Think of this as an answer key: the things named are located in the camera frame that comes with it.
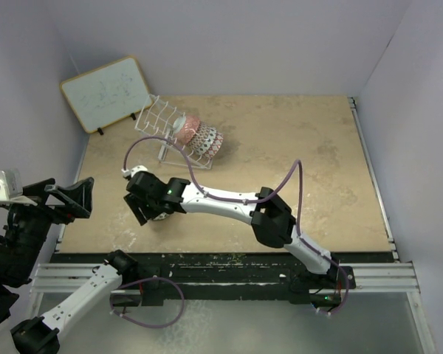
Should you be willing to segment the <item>grey leaf bowl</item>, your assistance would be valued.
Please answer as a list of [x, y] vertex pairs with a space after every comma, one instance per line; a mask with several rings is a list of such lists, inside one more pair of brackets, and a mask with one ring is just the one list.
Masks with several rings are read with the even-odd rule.
[[195, 136], [201, 120], [194, 115], [182, 115], [173, 123], [173, 137], [179, 145], [186, 145]]
[[162, 221], [162, 220], [165, 220], [166, 218], [168, 218], [169, 216], [170, 216], [169, 214], [163, 212], [163, 213], [159, 214], [158, 216], [152, 218], [152, 221]]

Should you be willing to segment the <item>white wire dish rack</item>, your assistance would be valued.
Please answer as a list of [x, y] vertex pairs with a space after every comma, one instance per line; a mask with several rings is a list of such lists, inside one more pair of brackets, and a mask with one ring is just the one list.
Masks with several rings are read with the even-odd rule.
[[167, 100], [150, 94], [137, 118], [135, 129], [143, 136], [158, 137], [157, 142], [161, 144], [161, 148], [157, 158], [163, 164], [185, 165], [182, 155], [178, 152], [178, 150], [182, 150], [193, 167], [200, 170], [209, 170], [212, 167], [213, 158], [208, 159], [204, 155], [199, 156], [196, 150], [192, 150], [188, 146], [188, 143], [186, 145], [179, 145], [173, 137], [173, 123], [182, 115], [190, 114], [186, 114], [176, 106], [171, 105]]

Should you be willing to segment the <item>brown patterned bowl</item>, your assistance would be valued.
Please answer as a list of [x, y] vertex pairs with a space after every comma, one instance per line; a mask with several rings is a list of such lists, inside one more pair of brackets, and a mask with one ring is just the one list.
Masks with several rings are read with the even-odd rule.
[[197, 131], [193, 135], [192, 139], [189, 141], [188, 146], [192, 150], [199, 149], [204, 142], [206, 142], [210, 133], [210, 126], [201, 122]]

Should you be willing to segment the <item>red patterned bowl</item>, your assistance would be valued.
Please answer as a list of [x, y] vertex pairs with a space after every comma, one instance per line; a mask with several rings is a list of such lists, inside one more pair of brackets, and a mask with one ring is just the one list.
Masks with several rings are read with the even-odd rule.
[[207, 149], [204, 156], [208, 159], [212, 159], [221, 149], [224, 141], [224, 135], [222, 133], [217, 133], [211, 146]]

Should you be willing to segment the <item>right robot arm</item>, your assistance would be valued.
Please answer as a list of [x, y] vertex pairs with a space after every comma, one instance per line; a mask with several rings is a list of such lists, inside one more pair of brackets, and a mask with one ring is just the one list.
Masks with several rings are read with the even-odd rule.
[[230, 218], [247, 224], [255, 239], [273, 249], [286, 249], [313, 274], [321, 288], [351, 287], [346, 270], [332, 253], [317, 244], [301, 230], [299, 218], [272, 189], [263, 187], [257, 193], [237, 193], [208, 187], [183, 178], [165, 183], [144, 167], [124, 170], [128, 181], [124, 197], [140, 225], [155, 221], [161, 215], [202, 213]]

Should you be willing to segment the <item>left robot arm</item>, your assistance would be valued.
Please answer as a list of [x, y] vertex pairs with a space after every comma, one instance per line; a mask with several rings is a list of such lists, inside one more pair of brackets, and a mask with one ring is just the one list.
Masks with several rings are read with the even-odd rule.
[[[94, 182], [89, 177], [60, 187], [48, 178], [23, 187], [16, 173], [0, 171], [0, 207], [8, 211], [5, 233], [0, 235], [0, 330], [18, 300], [11, 289], [31, 282], [51, 225], [90, 217]], [[117, 287], [131, 288], [136, 281], [137, 261], [121, 250], [113, 251], [61, 304], [0, 333], [0, 353], [57, 353], [71, 326], [96, 302]]]

